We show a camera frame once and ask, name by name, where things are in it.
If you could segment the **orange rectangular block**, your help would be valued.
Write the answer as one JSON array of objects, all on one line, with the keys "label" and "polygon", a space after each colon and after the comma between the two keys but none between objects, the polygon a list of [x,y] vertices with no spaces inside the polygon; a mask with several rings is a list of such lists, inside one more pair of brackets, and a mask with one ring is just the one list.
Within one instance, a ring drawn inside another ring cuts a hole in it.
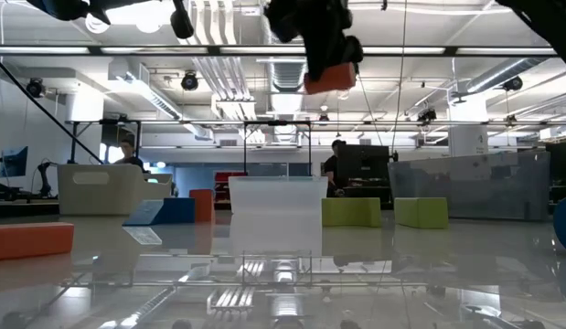
[{"label": "orange rectangular block", "polygon": [[355,84],[356,70],[351,62],[325,69],[319,80],[313,80],[308,73],[304,74],[304,92],[308,95],[350,90]]}]

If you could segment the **large black monitor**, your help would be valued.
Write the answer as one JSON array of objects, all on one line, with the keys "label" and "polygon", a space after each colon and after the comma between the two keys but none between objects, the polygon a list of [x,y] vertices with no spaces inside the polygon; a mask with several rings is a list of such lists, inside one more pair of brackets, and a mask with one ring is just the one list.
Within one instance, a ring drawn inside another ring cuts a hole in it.
[{"label": "large black monitor", "polygon": [[342,144],[338,146],[338,176],[346,181],[347,197],[377,198],[391,202],[388,146]]}]

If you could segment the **green arch block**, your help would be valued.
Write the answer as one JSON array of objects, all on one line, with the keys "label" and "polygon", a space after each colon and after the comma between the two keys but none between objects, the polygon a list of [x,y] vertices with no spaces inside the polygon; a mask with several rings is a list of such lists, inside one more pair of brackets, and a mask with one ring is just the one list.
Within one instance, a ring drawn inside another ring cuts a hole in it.
[{"label": "green arch block", "polygon": [[375,197],[332,197],[322,200],[323,227],[381,227],[381,209]]}]

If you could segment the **small orange block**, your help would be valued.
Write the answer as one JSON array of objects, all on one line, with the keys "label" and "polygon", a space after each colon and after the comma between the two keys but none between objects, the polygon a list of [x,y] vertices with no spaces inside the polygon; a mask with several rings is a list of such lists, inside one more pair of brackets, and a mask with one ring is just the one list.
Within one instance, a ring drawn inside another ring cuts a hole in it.
[{"label": "small orange block", "polygon": [[213,191],[210,189],[192,189],[189,196],[195,201],[195,222],[213,225],[215,223],[215,208]]}]

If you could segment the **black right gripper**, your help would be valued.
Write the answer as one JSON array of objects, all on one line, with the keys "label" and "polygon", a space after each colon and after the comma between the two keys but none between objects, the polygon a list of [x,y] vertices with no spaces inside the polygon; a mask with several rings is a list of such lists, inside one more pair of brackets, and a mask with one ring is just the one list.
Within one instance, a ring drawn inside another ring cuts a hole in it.
[{"label": "black right gripper", "polygon": [[346,37],[345,51],[341,35],[352,26],[353,15],[347,0],[270,0],[263,6],[270,31],[281,43],[301,36],[310,80],[321,79],[327,68],[345,62],[363,60],[363,47],[354,36]]}]

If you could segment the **grey translucent plastic bin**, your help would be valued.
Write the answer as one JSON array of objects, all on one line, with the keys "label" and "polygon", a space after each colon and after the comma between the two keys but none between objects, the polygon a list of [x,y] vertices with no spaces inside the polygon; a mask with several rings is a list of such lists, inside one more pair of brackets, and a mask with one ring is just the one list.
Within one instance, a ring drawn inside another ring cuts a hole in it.
[{"label": "grey translucent plastic bin", "polygon": [[449,216],[544,221],[548,218],[550,154],[521,152],[390,163],[397,197],[444,197]]}]

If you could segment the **small dark blue block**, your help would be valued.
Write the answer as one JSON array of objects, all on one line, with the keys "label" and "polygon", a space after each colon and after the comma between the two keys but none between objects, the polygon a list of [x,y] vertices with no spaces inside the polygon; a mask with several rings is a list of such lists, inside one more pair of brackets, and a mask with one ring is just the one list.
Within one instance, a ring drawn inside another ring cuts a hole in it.
[{"label": "small dark blue block", "polygon": [[193,224],[195,220],[195,199],[189,197],[173,197],[164,200],[162,207],[156,215],[155,223],[159,225]]}]

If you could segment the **round ribbed ventilation duct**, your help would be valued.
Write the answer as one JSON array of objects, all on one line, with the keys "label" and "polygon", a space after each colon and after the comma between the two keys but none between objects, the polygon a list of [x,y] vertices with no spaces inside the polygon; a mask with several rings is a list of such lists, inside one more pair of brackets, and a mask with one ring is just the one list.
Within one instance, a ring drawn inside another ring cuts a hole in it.
[{"label": "round ribbed ventilation duct", "polygon": [[268,65],[270,81],[270,110],[280,121],[296,121],[304,98],[303,58],[272,58]]}]

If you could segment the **white ceiling pipes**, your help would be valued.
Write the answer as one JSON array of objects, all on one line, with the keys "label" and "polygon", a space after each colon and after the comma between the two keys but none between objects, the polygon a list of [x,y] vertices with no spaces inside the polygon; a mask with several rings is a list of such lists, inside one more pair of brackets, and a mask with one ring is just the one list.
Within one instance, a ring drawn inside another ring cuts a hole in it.
[{"label": "white ceiling pipes", "polygon": [[[234,0],[187,0],[194,35],[190,45],[231,46],[234,34]],[[239,57],[205,57],[194,60],[213,92],[214,107],[230,120],[256,119],[255,99]]]}]

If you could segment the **long blue block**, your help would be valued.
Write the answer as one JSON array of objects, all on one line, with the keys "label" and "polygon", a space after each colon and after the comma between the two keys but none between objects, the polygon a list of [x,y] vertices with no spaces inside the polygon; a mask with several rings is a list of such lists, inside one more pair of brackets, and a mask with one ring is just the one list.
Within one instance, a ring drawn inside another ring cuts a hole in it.
[{"label": "long blue block", "polygon": [[144,200],[123,222],[123,225],[125,227],[154,225],[163,204],[163,200]]}]

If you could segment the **green rectangular block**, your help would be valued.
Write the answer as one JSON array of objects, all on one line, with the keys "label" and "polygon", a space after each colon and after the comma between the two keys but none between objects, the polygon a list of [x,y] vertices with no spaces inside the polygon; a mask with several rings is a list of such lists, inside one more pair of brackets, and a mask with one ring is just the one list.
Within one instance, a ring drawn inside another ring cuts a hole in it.
[{"label": "green rectangular block", "polygon": [[445,229],[449,226],[445,197],[397,197],[393,209],[396,223],[405,227]]}]

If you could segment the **white opaque plastic bin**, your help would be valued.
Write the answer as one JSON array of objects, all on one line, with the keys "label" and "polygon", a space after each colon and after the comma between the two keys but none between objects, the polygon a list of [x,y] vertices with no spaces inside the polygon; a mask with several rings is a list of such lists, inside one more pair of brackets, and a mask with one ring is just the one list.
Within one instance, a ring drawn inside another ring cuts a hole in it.
[{"label": "white opaque plastic bin", "polygon": [[57,172],[63,216],[127,216],[172,192],[172,175],[144,174],[134,164],[61,164]]}]

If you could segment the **blue screen monitor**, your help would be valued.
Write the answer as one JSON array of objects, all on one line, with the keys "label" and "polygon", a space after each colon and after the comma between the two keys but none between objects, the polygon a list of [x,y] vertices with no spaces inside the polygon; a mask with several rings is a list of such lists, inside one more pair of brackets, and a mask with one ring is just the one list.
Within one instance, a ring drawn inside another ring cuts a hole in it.
[{"label": "blue screen monitor", "polygon": [[0,177],[25,176],[27,173],[28,147],[5,149],[1,153]]}]

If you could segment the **dark background table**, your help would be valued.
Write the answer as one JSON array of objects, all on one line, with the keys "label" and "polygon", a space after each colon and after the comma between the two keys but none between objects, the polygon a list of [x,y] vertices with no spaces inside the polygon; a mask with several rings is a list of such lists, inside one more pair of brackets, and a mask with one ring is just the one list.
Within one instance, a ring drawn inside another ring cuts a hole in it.
[{"label": "dark background table", "polygon": [[0,204],[57,204],[58,202],[55,196],[32,194],[21,187],[7,186],[0,183]]}]

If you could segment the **dark shelving unit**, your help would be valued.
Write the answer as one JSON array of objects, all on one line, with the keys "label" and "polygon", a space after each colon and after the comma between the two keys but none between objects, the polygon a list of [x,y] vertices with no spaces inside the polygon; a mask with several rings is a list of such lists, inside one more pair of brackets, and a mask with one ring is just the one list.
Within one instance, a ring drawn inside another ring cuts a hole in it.
[{"label": "dark shelving unit", "polygon": [[550,202],[558,204],[566,198],[566,143],[548,143],[550,154]]}]

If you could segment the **red cabinet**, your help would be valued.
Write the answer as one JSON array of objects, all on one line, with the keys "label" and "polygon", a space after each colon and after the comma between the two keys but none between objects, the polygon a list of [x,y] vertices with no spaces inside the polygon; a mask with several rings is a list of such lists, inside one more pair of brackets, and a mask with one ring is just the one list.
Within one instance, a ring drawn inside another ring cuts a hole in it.
[{"label": "red cabinet", "polygon": [[246,176],[243,171],[216,171],[214,175],[215,202],[220,204],[230,203],[230,183],[231,177]]}]

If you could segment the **clear translucent plastic bin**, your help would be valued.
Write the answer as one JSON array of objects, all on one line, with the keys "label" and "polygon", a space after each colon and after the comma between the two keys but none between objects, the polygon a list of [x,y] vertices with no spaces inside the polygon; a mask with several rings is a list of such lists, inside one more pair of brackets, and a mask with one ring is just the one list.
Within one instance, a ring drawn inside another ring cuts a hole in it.
[{"label": "clear translucent plastic bin", "polygon": [[320,176],[231,176],[233,213],[319,212],[327,180]]}]

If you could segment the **overhead light bar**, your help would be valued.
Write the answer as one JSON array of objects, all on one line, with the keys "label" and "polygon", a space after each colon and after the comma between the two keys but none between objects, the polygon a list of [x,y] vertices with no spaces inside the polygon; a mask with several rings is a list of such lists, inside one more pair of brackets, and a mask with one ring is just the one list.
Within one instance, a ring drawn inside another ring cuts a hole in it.
[{"label": "overhead light bar", "polygon": [[[208,45],[208,46],[47,46],[0,45],[0,56],[145,56],[145,57],[301,57],[304,47],[286,45]],[[397,47],[365,46],[367,57],[480,57],[480,58],[556,58],[549,47]]]}]

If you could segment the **black background station frame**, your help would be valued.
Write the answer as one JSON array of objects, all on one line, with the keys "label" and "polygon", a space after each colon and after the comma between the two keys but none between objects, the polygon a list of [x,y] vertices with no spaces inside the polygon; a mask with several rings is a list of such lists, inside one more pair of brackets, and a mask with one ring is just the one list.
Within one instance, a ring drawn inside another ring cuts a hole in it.
[{"label": "black background station frame", "polygon": [[314,123],[311,121],[287,121],[287,120],[280,120],[280,119],[272,119],[272,120],[245,120],[242,122],[243,125],[243,171],[245,174],[248,173],[247,169],[247,131],[249,125],[255,125],[257,128],[260,128],[262,125],[267,125],[271,127],[278,127],[278,126],[299,126],[304,125],[307,127],[307,140],[308,140],[308,175],[313,175],[313,157],[312,157],[312,133],[313,133],[313,125]]},{"label": "black background station frame", "polygon": [[77,163],[77,152],[81,149],[87,156],[89,160],[95,160],[98,164],[103,164],[103,160],[100,158],[98,154],[96,154],[88,145],[87,143],[81,140],[81,136],[91,129],[93,126],[97,127],[107,127],[113,126],[117,130],[123,128],[127,130],[128,126],[134,126],[134,132],[128,132],[130,136],[132,136],[132,140],[134,143],[134,152],[135,156],[140,155],[141,145],[142,145],[142,137],[143,137],[143,128],[144,122],[140,120],[129,120],[129,119],[100,119],[96,121],[65,121],[66,124],[70,126],[70,131],[67,131],[67,135],[71,140],[70,144],[70,154],[69,154],[69,163]]}]

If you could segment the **silver ventilation duct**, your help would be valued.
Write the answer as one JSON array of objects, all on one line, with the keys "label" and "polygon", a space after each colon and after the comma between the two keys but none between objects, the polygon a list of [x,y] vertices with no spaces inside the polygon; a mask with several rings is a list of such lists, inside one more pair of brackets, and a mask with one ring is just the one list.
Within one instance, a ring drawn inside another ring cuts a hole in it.
[{"label": "silver ventilation duct", "polygon": [[521,73],[528,71],[548,58],[510,58],[489,69],[478,77],[470,79],[459,91],[450,93],[452,98],[462,99],[465,96],[477,94],[494,88],[514,79]]}]

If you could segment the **white pillar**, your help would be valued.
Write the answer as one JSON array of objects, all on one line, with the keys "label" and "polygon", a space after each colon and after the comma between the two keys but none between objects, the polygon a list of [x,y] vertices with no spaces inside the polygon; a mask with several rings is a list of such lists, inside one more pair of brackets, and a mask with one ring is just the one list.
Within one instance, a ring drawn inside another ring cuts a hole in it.
[{"label": "white pillar", "polygon": [[465,122],[448,129],[449,153],[451,156],[486,154],[488,151],[488,121],[486,99],[483,94],[470,95],[462,101],[451,102],[448,109],[451,122]]}]

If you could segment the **long orange block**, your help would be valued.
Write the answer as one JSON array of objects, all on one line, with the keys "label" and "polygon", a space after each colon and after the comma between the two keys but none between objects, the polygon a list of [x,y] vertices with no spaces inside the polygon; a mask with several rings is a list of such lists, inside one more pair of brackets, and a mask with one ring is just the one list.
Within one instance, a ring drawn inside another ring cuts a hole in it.
[{"label": "long orange block", "polygon": [[65,222],[0,225],[0,260],[69,253],[73,236]]}]

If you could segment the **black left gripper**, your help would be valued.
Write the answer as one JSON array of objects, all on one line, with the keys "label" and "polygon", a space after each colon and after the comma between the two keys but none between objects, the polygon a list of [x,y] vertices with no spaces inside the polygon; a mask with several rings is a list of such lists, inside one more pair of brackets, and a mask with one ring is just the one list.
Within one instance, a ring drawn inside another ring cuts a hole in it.
[{"label": "black left gripper", "polygon": [[[61,21],[73,21],[91,15],[109,25],[110,19],[100,0],[26,0],[38,10]],[[170,16],[170,24],[177,38],[187,39],[194,35],[183,0],[172,0],[175,11]]]}]

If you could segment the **person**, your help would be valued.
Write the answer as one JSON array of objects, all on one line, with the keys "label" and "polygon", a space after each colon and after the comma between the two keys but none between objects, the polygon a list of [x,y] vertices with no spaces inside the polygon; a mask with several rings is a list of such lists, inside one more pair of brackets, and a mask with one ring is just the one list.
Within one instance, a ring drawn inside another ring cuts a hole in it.
[{"label": "person", "polygon": [[123,157],[115,161],[114,164],[136,165],[141,169],[143,173],[145,173],[143,161],[135,155],[135,148],[133,142],[128,139],[123,139],[120,142],[120,148],[122,150]]},{"label": "person", "polygon": [[335,197],[343,194],[343,189],[347,186],[347,180],[338,174],[338,148],[344,145],[345,142],[341,140],[334,140],[332,142],[333,155],[330,156],[324,163],[324,174],[327,177],[327,197]]}]

